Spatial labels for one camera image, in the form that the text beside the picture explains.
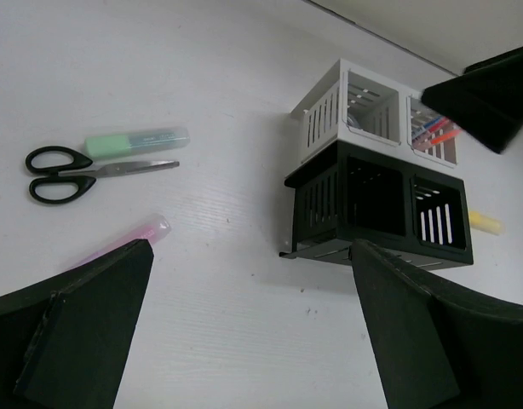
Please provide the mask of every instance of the orange pen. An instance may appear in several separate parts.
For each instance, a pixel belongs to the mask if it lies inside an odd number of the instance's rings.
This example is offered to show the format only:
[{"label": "orange pen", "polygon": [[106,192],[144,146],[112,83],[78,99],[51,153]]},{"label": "orange pen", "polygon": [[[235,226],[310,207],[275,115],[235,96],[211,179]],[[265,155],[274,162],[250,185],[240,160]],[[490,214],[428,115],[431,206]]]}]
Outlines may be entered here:
[{"label": "orange pen", "polygon": [[418,146],[415,147],[415,149],[418,149],[419,151],[426,151],[427,149],[431,147],[435,147],[436,145],[439,145],[440,143],[443,143],[445,141],[449,141],[452,138],[456,138],[458,134],[460,134],[462,130],[452,130],[451,132],[447,132],[446,134],[443,134],[442,136],[438,136],[437,138],[431,139],[429,141],[425,141]]}]

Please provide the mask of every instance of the scissors blade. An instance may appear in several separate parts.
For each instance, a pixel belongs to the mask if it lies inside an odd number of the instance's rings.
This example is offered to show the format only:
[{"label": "scissors blade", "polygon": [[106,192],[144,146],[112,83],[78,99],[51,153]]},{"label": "scissors blade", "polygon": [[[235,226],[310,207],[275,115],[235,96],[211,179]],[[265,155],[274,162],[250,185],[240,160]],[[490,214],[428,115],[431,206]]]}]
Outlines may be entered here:
[{"label": "scissors blade", "polygon": [[95,177],[133,175],[135,173],[154,172],[155,170],[172,169],[180,166],[177,160],[140,160],[136,162],[119,162],[106,164],[95,171]]}]

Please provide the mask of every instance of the green highlighter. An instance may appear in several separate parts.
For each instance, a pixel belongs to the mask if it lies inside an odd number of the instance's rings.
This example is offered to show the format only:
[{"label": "green highlighter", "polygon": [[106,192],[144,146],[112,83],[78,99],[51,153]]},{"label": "green highlighter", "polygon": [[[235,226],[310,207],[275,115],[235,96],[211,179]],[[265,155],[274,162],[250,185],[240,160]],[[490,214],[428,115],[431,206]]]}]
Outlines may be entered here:
[{"label": "green highlighter", "polygon": [[85,138],[85,152],[93,160],[117,158],[185,147],[190,143],[186,128],[143,130]]}]

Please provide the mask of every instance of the yellow highlighter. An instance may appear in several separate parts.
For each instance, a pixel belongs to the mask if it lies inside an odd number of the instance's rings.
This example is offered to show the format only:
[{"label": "yellow highlighter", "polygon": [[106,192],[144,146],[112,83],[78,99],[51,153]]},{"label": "yellow highlighter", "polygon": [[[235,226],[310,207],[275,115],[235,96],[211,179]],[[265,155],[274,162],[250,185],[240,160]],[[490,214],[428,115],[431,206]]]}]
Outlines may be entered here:
[{"label": "yellow highlighter", "polygon": [[499,236],[504,233],[505,227],[502,222],[480,214],[478,211],[468,212],[469,225],[471,228]]}]

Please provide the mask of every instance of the white desk organizer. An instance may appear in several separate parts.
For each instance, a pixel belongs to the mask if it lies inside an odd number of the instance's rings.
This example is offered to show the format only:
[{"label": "white desk organizer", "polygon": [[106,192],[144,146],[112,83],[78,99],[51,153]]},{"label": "white desk organizer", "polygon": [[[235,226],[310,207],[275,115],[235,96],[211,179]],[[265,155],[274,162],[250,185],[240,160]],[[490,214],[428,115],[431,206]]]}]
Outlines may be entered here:
[{"label": "white desk organizer", "polygon": [[[339,60],[303,98],[291,115],[301,121],[298,166],[339,139],[453,175],[457,136],[421,152],[411,135],[438,114],[421,104],[420,93],[346,60]],[[348,122],[352,114],[361,129]],[[455,128],[451,123],[429,139]]]}]

